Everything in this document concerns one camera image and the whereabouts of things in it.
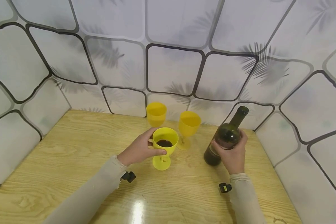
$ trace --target yellow wine glass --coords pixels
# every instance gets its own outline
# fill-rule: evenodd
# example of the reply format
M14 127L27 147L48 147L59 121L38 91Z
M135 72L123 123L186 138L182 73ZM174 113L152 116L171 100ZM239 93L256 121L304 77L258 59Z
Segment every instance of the yellow wine glass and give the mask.
M154 156L152 163L157 170L166 170L170 166L170 155L177 146L179 137L172 128L158 128L153 133L153 147L167 151L164 156Z
M152 127L159 127L166 120L167 107L161 102L151 102L146 111L147 120Z
M198 114L192 111L184 111L180 114L178 129L182 137L178 142L178 148L187 150L191 147L189 137L194 135L202 122Z

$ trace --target wooden table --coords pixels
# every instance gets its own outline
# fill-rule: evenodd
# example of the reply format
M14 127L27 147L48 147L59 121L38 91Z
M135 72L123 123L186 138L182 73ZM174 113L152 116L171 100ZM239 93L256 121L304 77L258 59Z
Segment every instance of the wooden table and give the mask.
M177 130L177 122L164 126ZM71 110L55 125L0 187L0 224L41 223L112 155L149 128L146 118ZM223 165L210 167L203 153L217 127L202 125L192 148L176 149L165 171L152 160L132 165L137 178L123 181L91 223L236 223ZM256 135L245 130L246 173L268 223L301 223Z

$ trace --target hand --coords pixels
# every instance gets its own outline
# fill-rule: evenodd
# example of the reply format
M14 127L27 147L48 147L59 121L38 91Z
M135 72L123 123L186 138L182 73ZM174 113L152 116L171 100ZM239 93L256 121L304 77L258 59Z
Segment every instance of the hand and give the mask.
M125 166L133 163L143 162L145 159L152 156L163 156L167 152L164 149L150 149L148 146L153 146L149 139L152 139L153 132L158 128L151 128L146 132L140 134L123 152L121 152L117 159Z
M224 167L228 170L230 175L245 172L245 144L248 141L248 137L242 130L240 130L240 135L240 141L230 150L222 149L215 140L211 141L212 146L222 158Z

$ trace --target beige sleeve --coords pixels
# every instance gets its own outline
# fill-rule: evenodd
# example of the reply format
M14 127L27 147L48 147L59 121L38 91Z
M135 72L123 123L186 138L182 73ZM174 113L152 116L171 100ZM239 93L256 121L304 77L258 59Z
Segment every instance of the beige sleeve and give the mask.
M236 214L237 224L265 224L266 220L248 175L230 175L230 184L230 202Z
M127 167L112 156L83 186L69 196L43 224L88 224L105 198L118 188Z

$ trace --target wine bottle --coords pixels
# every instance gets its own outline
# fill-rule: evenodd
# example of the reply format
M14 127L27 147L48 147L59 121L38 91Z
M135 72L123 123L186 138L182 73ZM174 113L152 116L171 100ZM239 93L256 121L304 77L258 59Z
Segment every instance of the wine bottle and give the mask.
M245 106L240 106L229 123L223 123L215 132L213 139L223 149L232 149L240 140L239 125L248 114L249 109ZM204 153L204 160L211 166L218 165L222 159L215 151L214 147L209 144Z

